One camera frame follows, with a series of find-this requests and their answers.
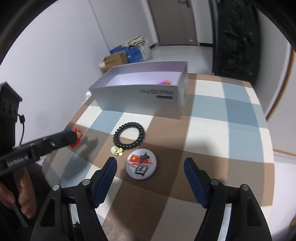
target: red toy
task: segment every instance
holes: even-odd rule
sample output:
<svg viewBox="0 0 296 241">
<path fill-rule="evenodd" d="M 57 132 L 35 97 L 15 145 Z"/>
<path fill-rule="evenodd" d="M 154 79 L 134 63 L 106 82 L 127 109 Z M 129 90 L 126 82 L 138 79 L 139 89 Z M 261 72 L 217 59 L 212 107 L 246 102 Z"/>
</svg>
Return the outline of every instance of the red toy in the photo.
<svg viewBox="0 0 296 241">
<path fill-rule="evenodd" d="M 77 141 L 74 144 L 70 145 L 70 147 L 72 147 L 74 149 L 78 146 L 80 139 L 83 137 L 83 135 L 76 128 L 74 128 L 73 132 L 76 132 L 76 134 L 77 134 Z"/>
</svg>

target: table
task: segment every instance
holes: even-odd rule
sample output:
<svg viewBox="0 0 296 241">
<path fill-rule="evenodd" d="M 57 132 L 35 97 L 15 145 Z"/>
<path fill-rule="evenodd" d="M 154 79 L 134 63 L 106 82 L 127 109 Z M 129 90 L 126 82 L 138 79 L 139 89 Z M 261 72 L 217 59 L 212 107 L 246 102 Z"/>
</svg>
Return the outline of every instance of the table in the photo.
<svg viewBox="0 0 296 241">
<path fill-rule="evenodd" d="M 183 163 L 192 157 L 200 169 L 225 185 L 250 186 L 268 218 L 274 195 L 274 158 L 267 123 L 258 98 L 247 82 L 189 74 L 180 120 L 101 110 L 90 97 L 66 129 L 82 132 L 78 147 L 52 152 L 43 165 L 51 185 L 77 185 L 103 167 L 114 146 L 116 129 L 140 123 L 146 137 L 140 148 L 157 157 L 157 169 L 146 180 L 125 170 L 133 150 L 117 156 L 118 171 L 106 200 L 96 212 L 109 239 L 194 240 L 205 214 L 186 180 Z M 124 132 L 122 142 L 137 134 Z"/>
</svg>

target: black beaded bracelet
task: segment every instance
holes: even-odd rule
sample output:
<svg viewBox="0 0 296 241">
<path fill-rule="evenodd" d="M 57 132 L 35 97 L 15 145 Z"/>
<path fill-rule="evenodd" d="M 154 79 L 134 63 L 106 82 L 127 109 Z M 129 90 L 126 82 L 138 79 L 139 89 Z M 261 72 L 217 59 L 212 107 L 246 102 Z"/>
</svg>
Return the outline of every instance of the black beaded bracelet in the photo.
<svg viewBox="0 0 296 241">
<path fill-rule="evenodd" d="M 122 132 L 124 130 L 129 129 L 129 128 L 137 128 L 139 130 L 139 136 L 138 136 L 137 140 L 135 140 L 134 142 L 129 143 L 129 144 L 123 144 L 119 140 L 120 135 L 122 134 Z M 134 148 L 138 147 L 143 142 L 144 137 L 145 137 L 144 128 L 139 123 L 128 122 L 128 123 L 123 124 L 121 127 L 119 127 L 117 129 L 117 131 L 115 131 L 115 134 L 113 136 L 113 142 L 114 142 L 115 146 L 117 146 L 118 148 L 122 148 L 123 150 L 130 150 L 130 149 L 134 149 Z"/>
</svg>

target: door handle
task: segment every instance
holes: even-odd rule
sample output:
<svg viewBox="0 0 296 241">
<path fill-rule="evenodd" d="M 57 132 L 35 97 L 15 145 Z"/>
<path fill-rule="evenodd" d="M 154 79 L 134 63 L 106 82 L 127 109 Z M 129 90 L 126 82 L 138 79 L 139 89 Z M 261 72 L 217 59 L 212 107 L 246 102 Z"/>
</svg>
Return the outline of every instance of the door handle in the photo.
<svg viewBox="0 0 296 241">
<path fill-rule="evenodd" d="M 186 4 L 187 7 L 190 7 L 189 0 L 181 1 L 178 0 L 180 4 Z"/>
</svg>

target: door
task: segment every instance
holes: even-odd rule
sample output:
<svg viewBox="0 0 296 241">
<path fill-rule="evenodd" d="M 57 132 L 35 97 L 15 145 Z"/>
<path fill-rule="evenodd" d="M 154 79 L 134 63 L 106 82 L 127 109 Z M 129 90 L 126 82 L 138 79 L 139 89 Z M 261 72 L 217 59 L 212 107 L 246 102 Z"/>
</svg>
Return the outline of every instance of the door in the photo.
<svg viewBox="0 0 296 241">
<path fill-rule="evenodd" d="M 197 45 L 190 0 L 148 0 L 160 45 Z"/>
</svg>

